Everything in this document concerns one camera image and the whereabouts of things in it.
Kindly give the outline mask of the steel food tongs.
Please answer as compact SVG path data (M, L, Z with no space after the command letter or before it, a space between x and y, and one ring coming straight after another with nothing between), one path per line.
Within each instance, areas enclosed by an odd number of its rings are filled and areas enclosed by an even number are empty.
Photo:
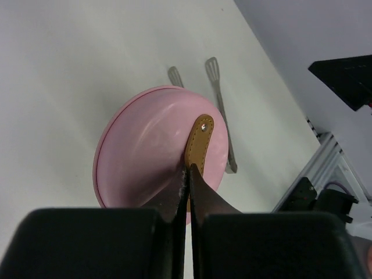
M236 174L238 171L238 166L235 160L234 149L233 149L231 135L230 135L229 127L228 127L228 121L226 117L226 111L224 108L223 97L221 94L220 69L219 69L219 63L216 57L211 57L206 60L205 70L206 70L208 79L211 83L211 86L213 88L213 92L215 94L215 98L217 101L217 108L219 112L221 113L223 120L226 124L226 129L227 129L227 134L228 134L228 158L227 158L226 172L228 174ZM181 76L178 72L178 69L175 66L168 68L167 75L172 85L184 88L184 84L181 79Z

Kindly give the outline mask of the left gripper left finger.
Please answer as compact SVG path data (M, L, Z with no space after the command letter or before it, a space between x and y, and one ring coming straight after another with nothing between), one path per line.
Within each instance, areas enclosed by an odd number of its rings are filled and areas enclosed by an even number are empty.
M29 213L5 254L6 278L183 278L187 175L140 208Z

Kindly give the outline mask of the pink lid with brown strap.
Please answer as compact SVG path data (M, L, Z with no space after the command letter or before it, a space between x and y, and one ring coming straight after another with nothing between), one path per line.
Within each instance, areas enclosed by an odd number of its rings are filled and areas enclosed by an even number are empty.
M203 179L217 190L228 156L227 127L204 96L172 85L148 89L125 103L96 148L93 183L103 208L140 207L182 172L192 130L209 138L194 149Z

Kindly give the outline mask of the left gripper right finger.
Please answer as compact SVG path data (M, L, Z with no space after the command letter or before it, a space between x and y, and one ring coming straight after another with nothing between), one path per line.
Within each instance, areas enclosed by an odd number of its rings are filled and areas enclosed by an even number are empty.
M188 180L195 278L365 278L333 214L241 213L195 164Z

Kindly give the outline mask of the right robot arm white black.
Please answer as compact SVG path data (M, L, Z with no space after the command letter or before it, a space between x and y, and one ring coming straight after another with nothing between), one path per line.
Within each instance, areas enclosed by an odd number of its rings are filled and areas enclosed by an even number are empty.
M371 55L313 62L308 70L354 112L371 105ZM320 147L275 207L276 211L324 211L348 232L371 238L371 197L331 132L315 132Z

